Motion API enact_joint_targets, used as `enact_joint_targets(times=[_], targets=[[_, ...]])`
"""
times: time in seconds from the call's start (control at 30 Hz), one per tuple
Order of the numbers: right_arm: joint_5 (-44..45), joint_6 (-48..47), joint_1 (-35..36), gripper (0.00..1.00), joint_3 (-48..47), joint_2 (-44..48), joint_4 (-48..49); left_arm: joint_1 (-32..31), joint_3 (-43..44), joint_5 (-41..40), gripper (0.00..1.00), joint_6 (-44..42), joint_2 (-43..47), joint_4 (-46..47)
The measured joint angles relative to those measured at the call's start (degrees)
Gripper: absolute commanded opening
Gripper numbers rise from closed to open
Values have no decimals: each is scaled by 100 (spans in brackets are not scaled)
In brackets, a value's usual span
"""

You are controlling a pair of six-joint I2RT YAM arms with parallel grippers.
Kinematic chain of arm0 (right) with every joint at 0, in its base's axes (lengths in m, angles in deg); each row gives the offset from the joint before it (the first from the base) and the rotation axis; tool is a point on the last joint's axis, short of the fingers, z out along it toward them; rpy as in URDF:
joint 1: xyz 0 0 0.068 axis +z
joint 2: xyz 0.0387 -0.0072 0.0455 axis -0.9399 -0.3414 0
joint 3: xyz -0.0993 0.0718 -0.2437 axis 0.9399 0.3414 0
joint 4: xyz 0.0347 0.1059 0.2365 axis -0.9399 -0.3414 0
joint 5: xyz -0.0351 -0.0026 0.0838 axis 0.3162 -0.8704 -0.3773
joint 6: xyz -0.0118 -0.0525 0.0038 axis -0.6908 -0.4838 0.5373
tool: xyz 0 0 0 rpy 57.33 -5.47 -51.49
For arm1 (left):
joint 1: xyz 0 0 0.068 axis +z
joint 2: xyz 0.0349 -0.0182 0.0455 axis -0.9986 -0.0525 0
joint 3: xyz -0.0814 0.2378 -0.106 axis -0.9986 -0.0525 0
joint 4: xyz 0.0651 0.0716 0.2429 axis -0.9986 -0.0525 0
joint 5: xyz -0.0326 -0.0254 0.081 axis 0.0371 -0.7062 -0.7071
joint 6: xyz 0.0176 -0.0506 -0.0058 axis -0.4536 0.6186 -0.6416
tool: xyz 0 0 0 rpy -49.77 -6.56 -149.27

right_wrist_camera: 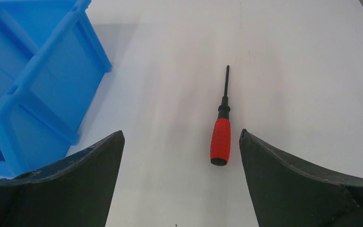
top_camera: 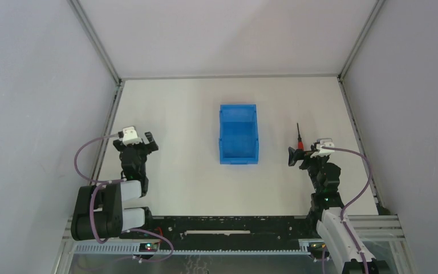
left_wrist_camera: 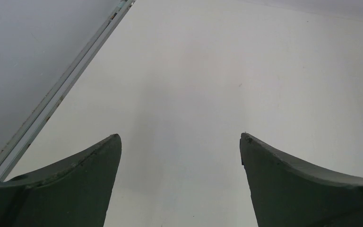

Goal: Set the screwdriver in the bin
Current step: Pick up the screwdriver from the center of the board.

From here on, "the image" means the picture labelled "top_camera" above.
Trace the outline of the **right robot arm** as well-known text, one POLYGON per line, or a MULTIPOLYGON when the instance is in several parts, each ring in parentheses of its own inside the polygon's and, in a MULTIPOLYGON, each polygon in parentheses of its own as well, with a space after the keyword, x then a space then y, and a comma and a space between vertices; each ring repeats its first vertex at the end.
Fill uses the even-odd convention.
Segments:
POLYGON ((352 202, 342 202, 341 169, 329 161, 337 150, 330 139, 317 140, 308 151, 301 144, 288 148, 288 165, 301 162, 299 169, 308 172, 315 190, 307 219, 326 245, 322 254, 330 255, 338 273, 390 273, 387 262, 378 260, 361 241, 346 213, 352 202))

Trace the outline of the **red black screwdriver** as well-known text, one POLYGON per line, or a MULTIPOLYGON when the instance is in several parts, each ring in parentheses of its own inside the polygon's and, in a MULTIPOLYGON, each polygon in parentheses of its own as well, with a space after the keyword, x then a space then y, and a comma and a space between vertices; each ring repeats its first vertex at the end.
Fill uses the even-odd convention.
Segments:
POLYGON ((299 150, 304 150, 304 145, 303 145, 303 141, 302 141, 302 137, 301 137, 301 133, 300 133, 300 130, 299 130, 299 123, 297 123, 297 133, 298 133, 298 137, 297 137, 297 141, 298 141, 298 144, 297 144, 297 146, 298 146, 298 149, 299 150))

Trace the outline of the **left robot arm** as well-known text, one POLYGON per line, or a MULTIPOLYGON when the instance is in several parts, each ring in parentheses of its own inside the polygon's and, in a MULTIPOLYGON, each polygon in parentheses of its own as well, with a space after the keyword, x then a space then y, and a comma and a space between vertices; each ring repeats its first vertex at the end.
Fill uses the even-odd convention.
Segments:
POLYGON ((79 188, 71 220, 71 236, 76 241, 96 240, 103 244, 124 231, 145 226, 152 218, 148 207, 123 206, 148 193, 146 162, 148 155, 159 149, 152 133, 146 132, 143 141, 134 127, 128 127, 110 137, 119 153, 120 179, 91 179, 90 186, 79 188))

